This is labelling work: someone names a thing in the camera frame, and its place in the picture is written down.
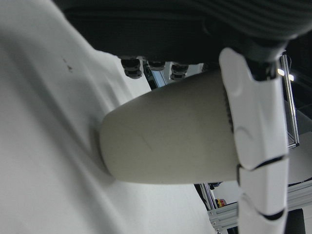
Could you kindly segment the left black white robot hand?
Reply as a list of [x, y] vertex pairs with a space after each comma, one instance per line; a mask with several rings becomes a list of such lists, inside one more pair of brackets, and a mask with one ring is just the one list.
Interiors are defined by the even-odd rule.
[[288, 133], [278, 59], [312, 29], [309, 0], [58, 0], [125, 74], [140, 60], [176, 83], [107, 114], [100, 131], [110, 174], [125, 182], [196, 184], [237, 177], [241, 234], [282, 234]]

